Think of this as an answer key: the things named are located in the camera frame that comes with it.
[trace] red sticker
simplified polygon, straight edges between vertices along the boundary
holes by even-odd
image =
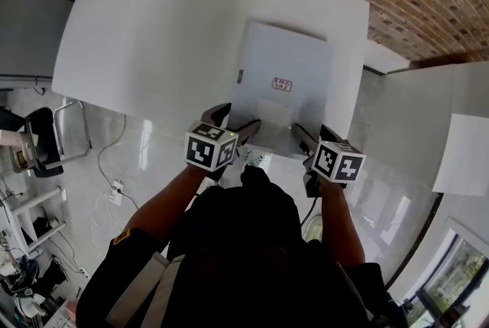
[[[282,78],[274,78],[272,87],[277,90],[282,90],[283,92],[289,92],[292,90],[292,81],[283,80]]]

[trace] power cable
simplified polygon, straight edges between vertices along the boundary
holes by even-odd
[[[71,258],[71,261],[73,262],[73,265],[80,270],[79,265],[78,265],[78,263],[76,263],[76,260],[75,260],[75,256],[76,256],[75,249],[72,247],[72,245],[70,244],[70,241],[68,241],[68,239],[64,236],[64,234],[62,232],[58,232],[58,234],[61,235],[61,237],[64,238],[64,240],[66,241],[66,243],[68,244],[68,246],[71,248],[71,252],[73,253],[73,256]]]
[[[303,219],[303,221],[300,223],[300,227],[304,226],[304,223],[306,223],[306,220],[311,216],[313,213],[314,207],[316,206],[316,202],[318,201],[318,197],[314,198],[313,204],[311,205],[311,209],[307,213],[306,217]]]
[[[10,249],[2,249],[3,252],[10,252],[10,251],[21,251],[26,258],[29,258],[29,256],[26,255],[26,253],[20,249],[20,248],[10,248]]]
[[[49,241],[50,241],[50,242],[51,242],[51,243],[52,243],[54,246],[56,246],[56,247],[57,247],[57,248],[60,250],[61,254],[62,254],[62,255],[63,255],[65,258],[66,258],[66,260],[67,260],[67,261],[68,261],[70,264],[73,264],[73,263],[70,261],[70,258],[69,258],[68,256],[66,256],[66,254],[65,254],[65,253],[63,252],[63,250],[62,250],[62,249],[61,249],[61,248],[58,246],[58,244],[57,244],[57,243],[55,243],[55,242],[54,242],[52,239],[49,239]],[[76,271],[76,270],[72,269],[72,268],[70,267],[70,265],[68,265],[68,264],[66,263],[66,261],[63,261],[63,260],[62,260],[62,262],[64,262],[64,264],[65,264],[65,265],[66,265],[66,266],[67,266],[67,267],[68,267],[68,268],[69,268],[71,271],[73,271],[75,274],[80,274],[80,275],[83,275],[82,271],[81,271],[81,270],[79,269],[79,267],[77,267],[75,264],[73,264],[73,265],[76,267],[76,269],[77,269],[78,271]]]
[[[34,89],[34,91],[39,94],[39,96],[43,96],[45,93],[46,93],[46,89],[41,87],[40,89],[42,90],[42,92],[38,92],[37,91],[37,88],[36,87],[33,87],[32,89]]]
[[[122,232],[122,229],[121,227],[119,226],[119,224],[117,223],[117,221],[115,220],[114,216],[112,215],[112,213],[110,212],[110,209],[108,207],[108,202],[107,202],[107,195],[105,195],[105,207],[107,207],[107,213],[110,215],[110,217],[112,218],[112,220],[114,221],[115,223],[115,226],[117,227],[118,231],[119,232]]]
[[[97,245],[97,243],[95,241],[95,227],[97,227],[99,224],[97,222],[95,222],[95,220],[93,219],[93,211],[97,208],[97,203],[98,203],[101,196],[102,196],[102,193],[100,193],[99,196],[95,199],[95,203],[93,204],[93,207],[90,210],[90,216],[92,217],[92,244],[93,244],[93,246],[95,246],[97,248],[97,251],[99,252],[97,254],[97,258],[99,259],[100,263],[102,263],[102,259],[100,258],[100,254],[102,253],[102,251],[100,250],[99,246]]]
[[[128,199],[131,200],[131,202],[134,204],[134,207],[136,207],[136,209],[139,209],[138,205],[136,204],[136,202],[134,201],[134,199],[132,197],[130,197],[129,195],[126,195],[125,193],[122,193],[120,189],[116,189],[112,183],[110,182],[110,180],[108,179],[107,175],[104,173],[104,171],[102,170],[102,167],[100,166],[100,156],[102,155],[102,153],[107,150],[108,148],[111,148],[112,146],[115,146],[117,143],[119,143],[119,141],[122,139],[122,136],[124,135],[125,133],[125,129],[126,129],[126,126],[128,124],[128,117],[126,115],[124,115],[124,125],[122,127],[122,131],[121,131],[121,134],[118,136],[117,139],[115,139],[111,144],[109,145],[106,145],[100,152],[99,152],[99,155],[97,156],[97,165],[99,166],[99,170],[100,170],[100,173],[102,173],[102,176],[107,180],[107,184],[110,186],[111,190],[115,190],[117,191],[117,193],[120,193],[122,196],[125,196],[127,197]]]
[[[11,190],[10,187],[5,182],[5,179],[4,178],[0,178],[0,180],[2,180],[2,183],[5,185],[5,195],[6,195],[6,197],[4,199],[1,199],[0,200],[0,203],[6,201],[8,199],[10,199],[13,196],[22,196],[22,195],[24,195],[22,192],[15,193],[13,190]],[[5,218],[7,218],[7,222],[10,223],[10,219],[8,218],[7,209],[5,208],[5,204],[2,204],[2,207],[3,207],[3,210],[5,211]]]
[[[139,155],[141,155],[141,153],[143,152],[143,150],[150,144],[151,142],[151,139],[154,137],[154,133],[155,132],[158,132],[160,131],[160,128],[163,127],[163,124],[164,123],[161,123],[158,128],[156,128],[156,130],[154,130],[154,132],[147,132],[148,134],[151,134],[151,136],[149,137],[149,139],[147,140],[147,142],[144,144],[144,146],[141,148],[141,150],[139,151]],[[134,165],[131,164],[129,165],[126,170],[122,173],[122,175],[119,177],[118,179],[118,182],[120,183],[122,178],[130,171],[130,169],[133,167]]]

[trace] white panel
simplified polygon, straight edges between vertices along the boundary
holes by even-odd
[[[230,125],[260,119],[289,128],[295,122],[319,137],[329,84],[328,55],[325,41],[253,22],[241,57],[242,80],[233,89]],[[275,78],[290,82],[290,91],[273,88]],[[257,144],[260,134],[251,143]]]
[[[489,118],[489,62],[454,67],[452,113]]]
[[[381,77],[365,154],[432,186],[449,131],[453,68]]]
[[[73,2],[0,0],[0,74],[53,76]]]
[[[53,90],[184,132],[232,98],[243,35],[250,21],[261,21],[331,45],[325,123],[346,138],[368,9],[364,0],[76,0]]]
[[[410,66],[410,62],[384,45],[368,40],[364,65],[387,74],[392,71],[405,70]]]
[[[452,115],[433,191],[485,196],[489,186],[489,119]]]

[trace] cable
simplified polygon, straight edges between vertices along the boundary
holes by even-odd
[[[303,219],[303,221],[300,223],[300,227],[304,226],[304,223],[306,223],[306,220],[311,216],[313,213],[314,207],[316,206],[316,202],[318,201],[318,197],[314,198],[313,205],[311,206],[311,209],[307,213],[306,217]]]
[[[61,235],[61,237],[63,237],[64,240],[66,241],[66,243],[70,246],[71,252],[73,252],[73,257],[71,258],[71,261],[73,262],[73,265],[80,270],[79,265],[78,265],[78,263],[76,263],[76,260],[75,260],[75,249],[72,247],[72,245],[70,244],[70,241],[68,241],[68,239],[64,236],[64,234],[62,232],[58,232],[58,234]]]
[[[92,225],[92,244],[97,248],[97,251],[99,251],[99,253],[97,254],[97,257],[99,259],[99,263],[102,263],[102,259],[100,258],[100,254],[102,253],[102,251],[100,250],[99,246],[95,242],[95,227],[98,226],[99,224],[93,220],[93,210],[97,208],[97,203],[98,203],[101,195],[102,195],[102,193],[100,193],[99,197],[97,197],[95,199],[95,204],[93,205],[92,209],[90,210],[90,216],[92,217],[92,223],[93,223],[93,225]]]
[[[41,93],[39,93],[39,92],[37,91],[37,88],[36,88],[36,87],[33,87],[32,89],[34,89],[34,91],[35,91],[37,94],[39,94],[39,96],[43,96],[43,95],[45,94],[45,92],[46,92],[46,89],[45,89],[45,88],[43,88],[43,87],[41,87],[41,88],[40,88],[40,89],[42,90],[42,92],[41,92]]]
[[[122,232],[122,229],[119,227],[119,225],[117,224],[117,221],[115,220],[114,216],[112,215],[112,213],[110,212],[110,209],[108,208],[108,203],[107,203],[107,195],[105,195],[105,206],[107,207],[107,212],[108,214],[110,215],[110,217],[112,218],[112,220],[114,221],[115,225],[117,226],[117,229],[119,232]]]
[[[54,242],[52,239],[49,239],[49,241],[50,241],[50,242],[51,242],[51,243],[52,243],[54,246],[56,246],[56,247],[57,247],[57,248],[60,250],[61,254],[62,254],[62,255],[63,255],[63,256],[64,256],[64,257],[65,257],[65,258],[68,260],[68,261],[70,261],[70,258],[69,258],[68,256],[66,256],[66,255],[65,255],[65,253],[64,253],[64,252],[63,252],[63,250],[62,250],[62,249],[61,249],[61,248],[60,248],[60,247],[57,245],[57,243],[55,243],[55,242]],[[76,265],[75,265],[75,267],[76,267],[76,269],[77,269],[78,271],[76,271],[76,270],[72,269],[72,268],[70,267],[70,265],[68,265],[68,264],[66,263],[66,261],[64,261],[64,260],[61,260],[61,261],[62,261],[62,262],[63,262],[63,263],[64,263],[64,264],[65,264],[65,265],[66,265],[66,266],[67,266],[67,267],[68,267],[68,268],[69,268],[71,271],[73,271],[75,274],[80,274],[80,275],[83,275],[82,271],[81,271],[81,270],[79,269],[79,267],[77,267]]]
[[[134,199],[132,197],[130,197],[129,195],[126,195],[125,193],[122,193],[121,190],[117,190],[117,192],[120,193],[122,196],[127,197],[132,202],[132,204],[134,204],[134,207],[136,207],[136,209],[139,209],[138,205],[136,204],[136,202],[134,201]]]
[[[97,157],[97,164],[99,166],[99,170],[100,170],[100,173],[102,173],[102,176],[107,180],[107,183],[108,185],[111,187],[111,190],[116,190],[115,187],[112,185],[112,183],[110,182],[110,180],[108,179],[107,175],[104,173],[104,171],[102,170],[102,167],[100,166],[100,156],[102,155],[102,153],[107,150],[108,148],[111,148],[112,146],[115,146],[117,143],[119,143],[119,141],[122,139],[122,135],[124,135],[124,132],[125,132],[125,128],[126,128],[126,125],[128,124],[128,117],[126,115],[124,115],[124,126],[122,127],[122,132],[121,134],[118,136],[117,139],[115,139],[110,145],[107,145],[105,146],[100,152],[99,152],[99,155]],[[127,173],[127,171],[125,171],[122,176],[119,178],[119,181],[122,179],[122,177]],[[130,197],[129,195],[126,195],[125,193],[122,193],[120,189],[117,189],[117,193],[120,193],[122,196],[125,196],[127,197],[128,199],[131,200],[131,202],[134,204],[134,207],[136,207],[136,209],[139,209],[138,205],[136,204],[136,202],[134,201],[134,199],[132,197]]]
[[[99,170],[100,170],[100,173],[102,173],[102,176],[107,180],[107,183],[108,185],[111,187],[111,189],[114,189],[114,186],[112,185],[112,183],[110,182],[110,180],[108,179],[108,177],[105,175],[104,171],[102,170],[102,167],[100,166],[100,156],[102,155],[102,153],[107,150],[108,148],[111,148],[112,146],[116,145],[121,139],[122,139],[122,135],[124,134],[125,132],[125,127],[128,123],[128,117],[126,115],[124,115],[124,126],[122,127],[122,132],[121,134],[118,136],[117,139],[115,139],[111,144],[105,146],[100,152],[99,152],[99,156],[97,157],[97,164],[99,166]]]
[[[6,249],[8,248],[8,241],[7,239],[3,236],[3,235],[0,235],[0,246],[2,247],[2,249]]]
[[[63,273],[65,274],[65,276],[66,276],[65,267],[68,268],[70,271],[74,272],[75,274],[83,275],[83,273],[81,271],[75,271],[63,259],[59,258],[56,255],[53,255],[53,261],[55,261],[63,269]]]
[[[26,258],[29,258],[29,256],[26,255],[26,253],[20,249],[20,248],[10,248],[10,249],[2,249],[3,252],[10,252],[10,251],[21,251]]]
[[[160,130],[161,127],[163,127],[163,124],[164,123],[161,123],[160,126],[158,128],[156,128],[156,130],[154,130],[154,132],[148,132],[148,134],[154,134],[155,132],[158,132]],[[150,141],[151,139],[153,138],[154,135],[151,135],[150,138],[147,140],[147,142],[144,144],[144,146],[141,148],[141,150],[139,151],[139,154],[138,155],[141,155],[141,153],[143,152],[143,150],[150,144]],[[127,169],[124,171],[124,173],[122,173],[122,176],[119,177],[119,180],[118,182],[120,183],[122,178],[130,171],[130,169],[134,166],[134,164],[131,164],[127,167]]]
[[[11,189],[11,188],[10,188],[10,187],[7,185],[7,183],[5,182],[5,178],[4,178],[4,177],[2,177],[2,178],[0,178],[0,180],[2,180],[2,183],[5,185],[5,191],[6,191],[6,192],[11,192],[11,191],[12,191],[12,189]]]
[[[24,195],[24,193],[22,193],[22,192],[15,193],[13,190],[9,190],[9,191],[7,191],[7,197],[4,199],[1,199],[0,202],[5,202],[6,200],[10,199],[13,196],[22,196],[22,195]]]

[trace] white table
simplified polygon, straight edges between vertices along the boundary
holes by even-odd
[[[76,0],[53,90],[181,133],[204,110],[232,99],[242,39],[259,21],[327,41],[323,120],[345,138],[368,10],[364,0]]]

